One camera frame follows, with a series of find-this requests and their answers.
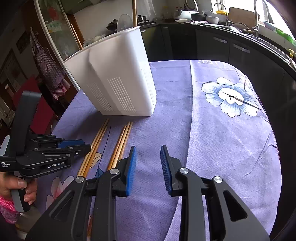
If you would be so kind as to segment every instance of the faucet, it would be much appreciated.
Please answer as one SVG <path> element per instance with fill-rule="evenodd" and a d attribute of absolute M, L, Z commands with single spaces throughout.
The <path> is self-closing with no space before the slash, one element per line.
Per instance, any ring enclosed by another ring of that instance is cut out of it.
<path fill-rule="evenodd" d="M 255 37 L 259 38 L 259 25 L 258 25 L 258 14 L 257 14 L 257 8 L 256 8 L 256 2 L 257 0 L 254 0 L 254 9 L 255 9 L 255 27 L 254 29 L 254 35 Z M 263 4 L 266 7 L 267 10 L 267 22 L 269 22 L 269 10 L 268 10 L 268 6 L 266 4 L 266 2 L 264 0 L 262 0 Z"/>
<path fill-rule="evenodd" d="M 225 8 L 225 12 L 226 12 L 226 26 L 229 26 L 229 23 L 228 23 L 228 17 L 227 17 L 227 11 L 226 11 L 226 7 L 225 7 L 225 5 L 224 5 L 223 3 L 216 2 L 216 3 L 214 4 L 214 6 L 215 6 L 216 4 L 221 4 L 221 5 L 223 5 L 223 7 Z"/>

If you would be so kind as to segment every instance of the pink sleeve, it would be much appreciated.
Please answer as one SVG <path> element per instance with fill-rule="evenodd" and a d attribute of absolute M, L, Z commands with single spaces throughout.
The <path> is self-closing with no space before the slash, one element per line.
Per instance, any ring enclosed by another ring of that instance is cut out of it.
<path fill-rule="evenodd" d="M 15 210 L 13 201 L 6 200 L 0 196 L 0 212 L 8 223 L 15 223 L 20 215 Z"/>

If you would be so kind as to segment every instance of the bundle of chopsticks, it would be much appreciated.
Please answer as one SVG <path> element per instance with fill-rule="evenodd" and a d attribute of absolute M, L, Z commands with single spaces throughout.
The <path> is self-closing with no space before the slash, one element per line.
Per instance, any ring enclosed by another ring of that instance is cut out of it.
<path fill-rule="evenodd" d="M 78 174 L 77 176 L 84 176 L 86 177 L 88 172 L 89 172 L 89 169 L 92 165 L 92 162 L 94 160 L 94 157 L 95 157 L 95 154 L 96 154 L 96 151 L 103 139 L 103 136 L 107 130 L 107 124 L 109 122 L 109 118 L 104 122 L 104 124 L 101 126 L 101 128 L 99 129 L 96 137 L 94 138 L 92 144 L 91 144 L 91 151 L 85 156 L 83 162 L 82 162 L 82 165 L 78 171 Z"/>
<path fill-rule="evenodd" d="M 117 144 L 114 148 L 113 154 L 110 158 L 109 165 L 107 167 L 107 171 L 112 168 L 115 168 L 118 160 L 122 159 L 122 156 L 124 154 L 124 149 L 125 149 L 132 125 L 133 125 L 132 122 L 128 122 L 123 127 L 122 132 L 121 132 L 119 139 L 117 141 Z"/>

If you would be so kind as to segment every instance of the white plastic basket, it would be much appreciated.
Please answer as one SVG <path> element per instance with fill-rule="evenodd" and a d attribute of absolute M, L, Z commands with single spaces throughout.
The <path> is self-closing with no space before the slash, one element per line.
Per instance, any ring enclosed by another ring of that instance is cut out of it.
<path fill-rule="evenodd" d="M 156 90 L 139 28 L 105 37 L 64 61 L 103 115 L 153 114 Z"/>

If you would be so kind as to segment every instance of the yellow faucet handle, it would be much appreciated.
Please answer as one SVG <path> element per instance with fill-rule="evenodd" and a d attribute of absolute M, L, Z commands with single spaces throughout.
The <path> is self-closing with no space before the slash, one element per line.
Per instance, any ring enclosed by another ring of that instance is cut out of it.
<path fill-rule="evenodd" d="M 288 49 L 288 51 L 290 52 L 290 57 L 294 58 L 295 52 L 292 49 Z"/>

